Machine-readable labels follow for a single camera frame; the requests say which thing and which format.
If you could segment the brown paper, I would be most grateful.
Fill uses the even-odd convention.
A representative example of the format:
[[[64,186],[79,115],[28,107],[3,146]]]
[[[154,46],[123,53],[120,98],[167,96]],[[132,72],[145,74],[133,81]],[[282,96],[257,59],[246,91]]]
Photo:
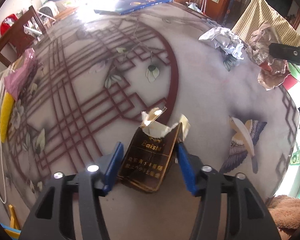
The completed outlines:
[[[269,22],[263,22],[251,34],[246,49],[251,62],[261,68],[257,80],[266,90],[272,90],[281,85],[290,74],[286,60],[274,58],[270,55],[269,46],[272,43],[281,44],[281,38]]]

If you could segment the white paper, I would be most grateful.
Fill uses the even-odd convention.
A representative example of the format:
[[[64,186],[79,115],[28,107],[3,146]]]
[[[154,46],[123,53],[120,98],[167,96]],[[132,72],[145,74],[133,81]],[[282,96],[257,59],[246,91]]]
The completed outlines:
[[[226,55],[232,55],[237,60],[243,60],[242,40],[230,29],[225,27],[214,27],[203,33],[198,41],[204,42],[212,48],[221,48]]]

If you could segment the brown gold cigarette box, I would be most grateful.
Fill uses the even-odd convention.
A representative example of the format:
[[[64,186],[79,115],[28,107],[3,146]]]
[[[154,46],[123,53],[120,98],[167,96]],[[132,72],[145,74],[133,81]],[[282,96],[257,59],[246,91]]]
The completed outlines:
[[[159,190],[174,161],[175,145],[184,141],[190,129],[185,115],[171,127],[158,122],[166,108],[141,112],[141,123],[122,161],[118,178],[123,185],[147,193]]]

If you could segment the pink plastic snack bag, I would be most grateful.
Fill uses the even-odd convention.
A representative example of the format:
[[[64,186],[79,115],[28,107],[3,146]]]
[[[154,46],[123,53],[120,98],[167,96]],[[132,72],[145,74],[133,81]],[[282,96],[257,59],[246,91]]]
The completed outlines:
[[[28,48],[22,55],[21,66],[4,78],[6,92],[10,94],[15,101],[18,101],[21,90],[36,65],[37,59],[35,51],[33,48]]]

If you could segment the red green trash bin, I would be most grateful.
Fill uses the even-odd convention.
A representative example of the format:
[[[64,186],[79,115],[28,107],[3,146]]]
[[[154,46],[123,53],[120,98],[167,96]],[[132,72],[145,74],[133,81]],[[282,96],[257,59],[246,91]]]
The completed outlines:
[[[297,84],[300,84],[300,65],[288,62],[289,74],[283,82],[283,86],[286,90],[291,89]]]

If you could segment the beige checked chair cover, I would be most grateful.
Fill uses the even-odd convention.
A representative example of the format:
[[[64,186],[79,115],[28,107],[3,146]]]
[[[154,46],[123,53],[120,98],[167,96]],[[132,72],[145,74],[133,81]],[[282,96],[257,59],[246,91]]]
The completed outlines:
[[[251,0],[231,31],[248,42],[252,33],[265,22],[276,29],[283,44],[300,47],[300,34],[266,0]]]

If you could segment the light blue plastic bag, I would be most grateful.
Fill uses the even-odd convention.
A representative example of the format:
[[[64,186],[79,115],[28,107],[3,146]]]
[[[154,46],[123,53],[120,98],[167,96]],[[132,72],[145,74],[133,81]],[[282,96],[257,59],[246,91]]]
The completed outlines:
[[[198,7],[198,4],[195,2],[187,2],[187,7],[190,8],[191,10],[194,10],[200,14],[203,14],[203,12],[200,10],[200,8]]]

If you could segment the yellow silicone banana case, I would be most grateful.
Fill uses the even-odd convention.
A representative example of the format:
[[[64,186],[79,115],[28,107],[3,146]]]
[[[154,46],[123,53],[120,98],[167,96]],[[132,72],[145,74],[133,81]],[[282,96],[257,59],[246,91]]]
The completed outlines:
[[[0,112],[0,141],[2,143],[6,140],[6,134],[9,124],[9,119],[12,113],[14,105],[14,98],[9,94],[8,92],[5,93],[2,106],[1,106],[1,112]]]

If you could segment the blue hardcover book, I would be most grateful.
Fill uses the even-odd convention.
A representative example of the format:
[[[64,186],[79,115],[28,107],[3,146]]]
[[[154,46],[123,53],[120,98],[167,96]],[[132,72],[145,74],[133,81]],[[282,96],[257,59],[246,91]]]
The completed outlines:
[[[125,15],[146,7],[170,2],[173,0],[110,0],[98,4],[94,8],[94,12],[97,14]]]

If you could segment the dark wooden chair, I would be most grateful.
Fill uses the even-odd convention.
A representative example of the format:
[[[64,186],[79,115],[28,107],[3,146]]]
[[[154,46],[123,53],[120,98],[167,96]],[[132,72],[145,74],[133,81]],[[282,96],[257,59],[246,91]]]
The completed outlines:
[[[8,67],[11,64],[4,55],[2,55],[2,49],[8,44],[12,44],[16,48],[17,57],[20,57],[23,52],[30,47],[35,38],[24,32],[25,24],[34,18],[35,22],[38,24],[40,32],[46,34],[46,29],[43,25],[42,20],[39,18],[38,13],[33,6],[30,6],[28,11],[19,18],[14,25],[12,25],[0,38],[0,62]]]

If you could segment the wooden sofa with cushions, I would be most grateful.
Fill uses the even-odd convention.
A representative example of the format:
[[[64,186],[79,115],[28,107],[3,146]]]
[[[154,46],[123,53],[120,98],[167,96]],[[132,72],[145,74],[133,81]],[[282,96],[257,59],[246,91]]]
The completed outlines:
[[[38,11],[50,20],[54,18],[56,21],[60,21],[73,14],[77,7],[76,0],[46,0]]]

